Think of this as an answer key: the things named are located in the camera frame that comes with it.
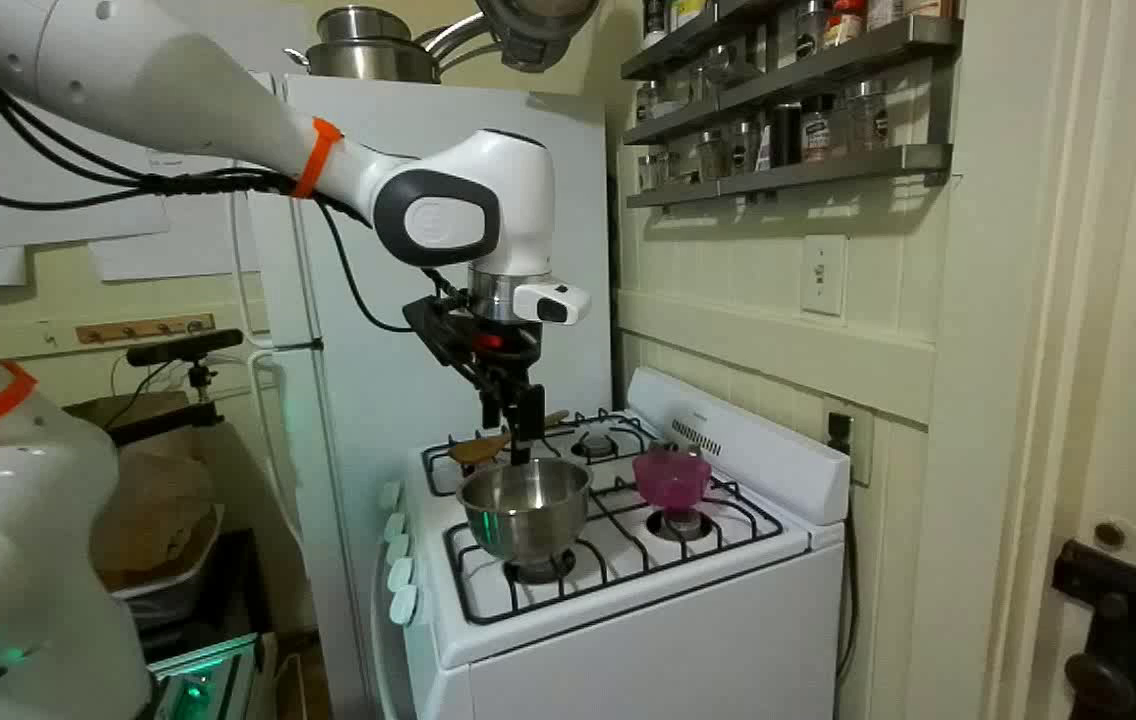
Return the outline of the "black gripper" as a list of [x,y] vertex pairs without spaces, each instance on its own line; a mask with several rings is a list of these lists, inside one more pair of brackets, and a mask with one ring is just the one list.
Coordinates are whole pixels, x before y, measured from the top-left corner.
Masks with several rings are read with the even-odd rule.
[[480,392],[485,425],[507,425],[514,467],[530,466],[546,436],[546,390],[530,379],[539,361],[539,327],[495,326],[463,300],[441,298],[411,300],[405,319],[446,368],[456,368]]

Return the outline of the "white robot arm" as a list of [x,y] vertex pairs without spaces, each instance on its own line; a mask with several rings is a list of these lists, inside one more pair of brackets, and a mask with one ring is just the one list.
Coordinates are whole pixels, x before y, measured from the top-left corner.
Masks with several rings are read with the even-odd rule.
[[[0,103],[36,103],[91,132],[204,155],[204,192],[267,188],[369,223],[405,266],[474,269],[474,305],[435,357],[518,436],[546,392],[538,332],[585,314],[547,272],[551,155],[480,130],[434,155],[377,151],[260,90],[162,0],[0,0]],[[91,569],[91,524],[117,487],[113,441],[62,413],[0,361],[0,720],[149,720],[154,675],[134,618]]]

